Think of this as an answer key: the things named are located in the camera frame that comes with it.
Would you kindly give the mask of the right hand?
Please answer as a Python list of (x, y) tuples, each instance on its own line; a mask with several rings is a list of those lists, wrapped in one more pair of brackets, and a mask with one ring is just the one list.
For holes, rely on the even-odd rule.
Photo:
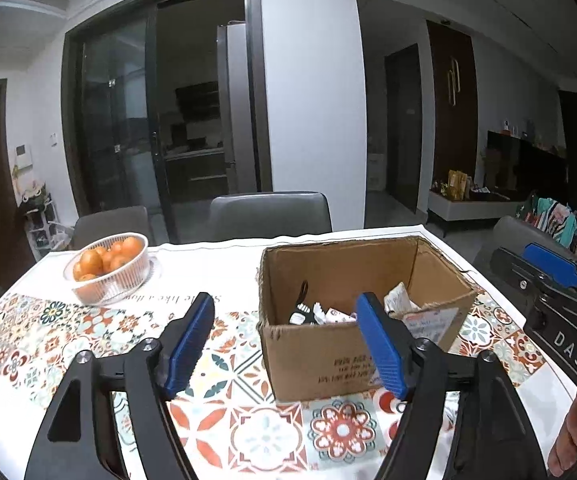
[(560, 478), (577, 463), (577, 393), (549, 452), (549, 472)]

